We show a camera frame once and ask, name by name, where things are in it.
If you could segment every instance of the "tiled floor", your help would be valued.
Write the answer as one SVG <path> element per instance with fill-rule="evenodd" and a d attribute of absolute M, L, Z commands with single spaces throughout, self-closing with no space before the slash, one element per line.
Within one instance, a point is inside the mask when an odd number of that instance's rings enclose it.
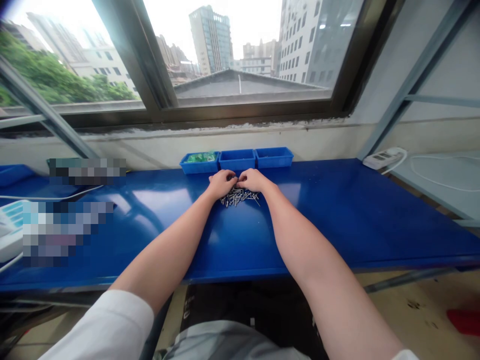
<path fill-rule="evenodd" d="M 399 274 L 375 272 L 357 278 L 362 285 L 368 285 Z M 173 296 L 157 349 L 172 344 L 180 330 L 186 289 L 180 286 Z M 401 341 L 420 359 L 480 359 L 480 338 L 458 333 L 446 316 L 447 309 L 480 309 L 480 271 L 454 273 L 380 291 L 371 294 L 371 299 Z M 83 313 L 72 310 L 32 329 L 7 360 L 38 359 Z"/>

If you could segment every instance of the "red object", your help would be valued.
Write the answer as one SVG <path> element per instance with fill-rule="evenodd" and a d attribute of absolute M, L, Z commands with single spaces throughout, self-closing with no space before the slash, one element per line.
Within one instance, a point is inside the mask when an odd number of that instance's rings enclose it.
<path fill-rule="evenodd" d="M 450 309 L 446 315 L 459 333 L 480 337 L 480 312 Z"/>

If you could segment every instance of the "power strip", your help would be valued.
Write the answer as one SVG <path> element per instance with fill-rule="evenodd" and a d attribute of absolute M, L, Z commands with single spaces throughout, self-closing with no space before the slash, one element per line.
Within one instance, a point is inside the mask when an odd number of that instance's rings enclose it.
<path fill-rule="evenodd" d="M 384 168 L 390 164 L 393 164 L 403 157 L 405 157 L 407 151 L 401 147 L 391 147 L 387 150 L 376 152 L 363 159 L 363 165 L 374 170 Z"/>
<path fill-rule="evenodd" d="M 18 256 L 23 250 L 24 203 L 12 202 L 0 207 L 0 263 Z"/>

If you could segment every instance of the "tree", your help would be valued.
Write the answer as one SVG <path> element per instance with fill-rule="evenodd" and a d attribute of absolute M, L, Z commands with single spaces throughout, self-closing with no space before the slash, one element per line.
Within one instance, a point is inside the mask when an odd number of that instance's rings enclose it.
<path fill-rule="evenodd" d="M 134 100 L 137 97 L 122 83 L 111 86 L 107 76 L 80 77 L 67 70 L 53 53 L 30 51 L 9 32 L 0 32 L 0 54 L 27 79 L 50 104 L 95 103 Z M 4 90 L 0 106 L 16 105 Z"/>

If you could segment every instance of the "plastic bin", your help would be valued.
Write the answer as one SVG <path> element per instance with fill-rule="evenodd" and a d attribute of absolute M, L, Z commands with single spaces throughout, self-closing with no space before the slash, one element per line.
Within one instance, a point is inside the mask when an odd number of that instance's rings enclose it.
<path fill-rule="evenodd" d="M 0 165 L 0 187 L 7 187 L 35 173 L 23 164 Z"/>
<path fill-rule="evenodd" d="M 255 149 L 258 168 L 283 168 L 292 166 L 294 154 L 288 147 L 266 147 Z"/>
<path fill-rule="evenodd" d="M 203 174 L 216 173 L 219 171 L 219 154 L 215 151 L 215 160 L 205 162 L 185 162 L 192 154 L 199 154 L 199 152 L 190 152 L 180 161 L 180 166 L 185 174 Z"/>
<path fill-rule="evenodd" d="M 228 170 L 246 170 L 255 168 L 255 153 L 253 149 L 222 151 L 220 167 Z"/>

